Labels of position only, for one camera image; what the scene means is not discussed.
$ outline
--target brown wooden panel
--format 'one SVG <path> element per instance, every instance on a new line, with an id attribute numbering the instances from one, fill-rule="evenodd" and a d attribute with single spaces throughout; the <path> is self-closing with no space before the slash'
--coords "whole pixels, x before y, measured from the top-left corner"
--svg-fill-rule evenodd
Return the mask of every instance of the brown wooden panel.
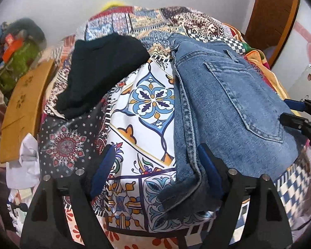
<path id="1" fill-rule="evenodd" d="M 293 0 L 256 0 L 244 39 L 256 49 L 277 46 L 292 9 Z"/>

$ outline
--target jeans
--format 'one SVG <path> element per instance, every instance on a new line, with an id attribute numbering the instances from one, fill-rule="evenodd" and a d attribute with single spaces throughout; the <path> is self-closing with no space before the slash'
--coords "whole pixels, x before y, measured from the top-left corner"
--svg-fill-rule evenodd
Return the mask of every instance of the jeans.
<path id="1" fill-rule="evenodd" d="M 158 199 L 168 218 L 216 210 L 197 147 L 206 143 L 243 175 L 279 177 L 298 157 L 306 138 L 279 122 L 288 106 L 258 70 L 222 41 L 169 37 L 175 69 L 176 181 Z"/>

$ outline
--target jeans back pocket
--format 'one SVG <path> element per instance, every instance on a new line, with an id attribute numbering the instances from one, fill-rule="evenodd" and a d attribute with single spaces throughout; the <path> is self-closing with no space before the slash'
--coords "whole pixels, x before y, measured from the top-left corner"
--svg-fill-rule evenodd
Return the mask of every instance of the jeans back pocket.
<path id="1" fill-rule="evenodd" d="M 230 59 L 204 64 L 224 89 L 246 129 L 265 140 L 282 143 L 283 126 L 278 108 L 281 99 L 252 66 Z"/>

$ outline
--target patterned bedspread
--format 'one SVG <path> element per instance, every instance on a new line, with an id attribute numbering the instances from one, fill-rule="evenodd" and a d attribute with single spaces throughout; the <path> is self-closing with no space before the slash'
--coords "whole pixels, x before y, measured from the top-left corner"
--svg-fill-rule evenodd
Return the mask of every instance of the patterned bedspread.
<path id="1" fill-rule="evenodd" d="M 139 39 L 149 61 L 124 78 L 90 113 L 66 120 L 56 110 L 57 95 L 67 87 L 71 51 L 78 39 L 92 40 L 110 33 Z M 203 42 L 221 40 L 260 70 L 264 81 L 281 98 L 287 94 L 269 70 L 261 51 L 252 49 L 230 25 L 187 7 L 144 9 L 112 7 L 91 17 L 74 35 L 47 50 L 58 71 L 48 86 L 39 151 L 42 174 L 69 176 L 84 168 L 106 144 L 116 150 L 115 164 L 101 195 L 92 207 L 115 248 L 198 248 L 211 229 L 214 212 L 179 220 L 165 220 L 157 194 L 175 180 L 173 144 L 173 63 L 168 36 L 181 33 Z M 290 223 L 301 215 L 309 186 L 309 164 L 302 153 L 275 180 Z M 72 237 L 83 243 L 68 197 L 64 198 Z M 242 203 L 231 242 L 241 238 L 249 200 Z"/>

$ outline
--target metal screw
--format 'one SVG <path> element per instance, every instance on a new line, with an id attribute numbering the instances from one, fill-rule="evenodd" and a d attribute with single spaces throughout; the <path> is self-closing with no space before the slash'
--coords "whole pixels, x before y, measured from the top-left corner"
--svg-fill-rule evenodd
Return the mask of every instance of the metal screw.
<path id="1" fill-rule="evenodd" d="M 78 176 L 81 176 L 81 175 L 84 174 L 84 172 L 85 172 L 84 169 L 77 169 L 75 174 L 78 175 Z"/>
<path id="2" fill-rule="evenodd" d="M 237 170 L 236 169 L 228 169 L 228 173 L 230 175 L 236 175 L 237 174 Z"/>
<path id="3" fill-rule="evenodd" d="M 269 180 L 271 179 L 271 177 L 268 176 L 267 174 L 263 174 L 261 177 L 262 177 L 265 181 L 269 181 Z"/>
<path id="4" fill-rule="evenodd" d="M 43 177 L 43 180 L 47 182 L 47 181 L 50 180 L 50 178 L 51 178 L 51 175 L 48 175 L 48 174 L 47 174 L 47 175 L 45 175 L 45 176 Z"/>

